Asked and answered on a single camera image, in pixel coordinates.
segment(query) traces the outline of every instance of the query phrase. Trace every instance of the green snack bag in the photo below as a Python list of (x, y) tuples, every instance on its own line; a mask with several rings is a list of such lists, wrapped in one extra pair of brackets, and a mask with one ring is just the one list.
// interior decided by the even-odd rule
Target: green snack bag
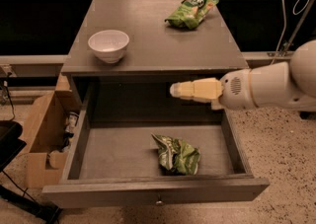
[(152, 134), (158, 145), (159, 164), (172, 174), (194, 175), (200, 153), (184, 140)]
[(219, 0), (184, 0), (166, 20), (177, 28), (195, 29)]

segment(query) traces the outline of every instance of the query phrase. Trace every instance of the cardboard box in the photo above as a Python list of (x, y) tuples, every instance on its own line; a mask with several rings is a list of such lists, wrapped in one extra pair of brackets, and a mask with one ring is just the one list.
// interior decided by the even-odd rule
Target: cardboard box
[(56, 150), (63, 144), (68, 113), (78, 112), (80, 108), (71, 99), (68, 85), (36, 99), (31, 107), (21, 136), (27, 142), (22, 153), (28, 153), (26, 185), (29, 188), (56, 185), (60, 180), (67, 152)]

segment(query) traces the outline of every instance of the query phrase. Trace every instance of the cabinet top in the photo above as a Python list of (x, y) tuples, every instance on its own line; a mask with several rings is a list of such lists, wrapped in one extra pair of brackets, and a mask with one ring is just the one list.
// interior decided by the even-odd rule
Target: cabinet top
[[(93, 0), (62, 73), (77, 76), (224, 73), (247, 68), (217, 7), (193, 31), (172, 28), (165, 22), (182, 1)], [(121, 30), (129, 35), (126, 55), (116, 64), (101, 61), (88, 46), (89, 37), (102, 30)]]

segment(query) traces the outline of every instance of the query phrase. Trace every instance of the floor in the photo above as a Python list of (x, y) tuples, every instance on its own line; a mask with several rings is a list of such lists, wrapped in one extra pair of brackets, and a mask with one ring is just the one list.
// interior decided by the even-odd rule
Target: floor
[[(15, 121), (23, 124), (30, 106), (16, 104)], [(11, 116), (10, 106), (0, 107), (0, 119)], [(232, 116), (254, 176), (271, 183), (254, 201), (65, 209), (59, 223), (316, 223), (315, 117), (303, 120), (298, 112), (275, 108), (233, 112)], [(20, 155), (5, 171), (24, 188), (25, 168), (26, 155)], [(3, 174), (0, 184), (18, 192)], [(39, 189), (28, 193), (48, 204)], [(4, 200), (0, 200), (0, 218), (1, 224), (44, 223)]]

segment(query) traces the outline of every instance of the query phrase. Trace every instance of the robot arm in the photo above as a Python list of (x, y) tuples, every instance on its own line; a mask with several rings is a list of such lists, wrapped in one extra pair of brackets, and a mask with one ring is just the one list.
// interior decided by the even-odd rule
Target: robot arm
[(281, 107), (316, 112), (316, 40), (298, 48), (290, 63), (227, 73), (172, 85), (173, 97), (211, 103), (214, 110)]

